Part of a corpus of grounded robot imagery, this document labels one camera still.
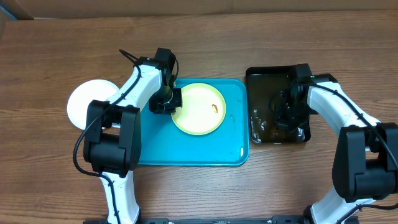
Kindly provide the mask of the yellow plate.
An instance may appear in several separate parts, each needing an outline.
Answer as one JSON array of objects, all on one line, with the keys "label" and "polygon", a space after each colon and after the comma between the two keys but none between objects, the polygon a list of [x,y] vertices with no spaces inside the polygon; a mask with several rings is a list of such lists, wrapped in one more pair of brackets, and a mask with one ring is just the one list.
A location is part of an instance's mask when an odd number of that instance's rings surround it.
[{"label": "yellow plate", "polygon": [[182,107],[172,114],[181,131],[205,135],[215,131],[226,116],[226,101],[219,90],[206,83],[192,83],[182,89]]}]

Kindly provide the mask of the white plate with ketchup streak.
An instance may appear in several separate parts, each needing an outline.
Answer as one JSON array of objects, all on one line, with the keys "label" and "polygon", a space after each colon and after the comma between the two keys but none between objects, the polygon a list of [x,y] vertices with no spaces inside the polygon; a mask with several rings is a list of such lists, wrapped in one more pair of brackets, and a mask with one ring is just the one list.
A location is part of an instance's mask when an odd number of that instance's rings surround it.
[{"label": "white plate with ketchup streak", "polygon": [[88,105],[93,100],[105,101],[119,91],[107,80],[90,80],[78,86],[67,102],[67,115],[71,123],[79,129],[86,127]]}]

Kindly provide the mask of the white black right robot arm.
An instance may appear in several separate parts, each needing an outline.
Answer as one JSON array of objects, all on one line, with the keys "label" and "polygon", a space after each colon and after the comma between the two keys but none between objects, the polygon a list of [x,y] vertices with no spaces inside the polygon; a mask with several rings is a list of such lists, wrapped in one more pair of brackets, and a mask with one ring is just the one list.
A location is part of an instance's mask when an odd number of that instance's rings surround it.
[{"label": "white black right robot arm", "polygon": [[270,97],[268,108],[277,129],[293,131],[319,114],[338,136],[333,186],[307,208],[306,222],[346,223],[363,208],[397,208],[375,204],[397,193],[397,124],[368,115],[328,73],[292,76],[287,88]]}]

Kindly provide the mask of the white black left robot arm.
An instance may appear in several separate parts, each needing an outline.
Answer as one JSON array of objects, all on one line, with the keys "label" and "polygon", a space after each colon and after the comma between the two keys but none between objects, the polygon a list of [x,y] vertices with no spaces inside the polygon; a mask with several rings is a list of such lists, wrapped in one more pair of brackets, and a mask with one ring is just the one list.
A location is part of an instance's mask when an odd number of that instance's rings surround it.
[{"label": "white black left robot arm", "polygon": [[83,158],[103,183],[109,214],[105,223],[135,223],[140,211],[134,196],[133,170],[141,155],[141,110],[172,114],[182,106],[182,92],[175,87],[176,56],[159,49],[153,58],[122,51],[134,65],[131,77],[110,99],[88,105],[86,126],[74,149],[83,144]]}]

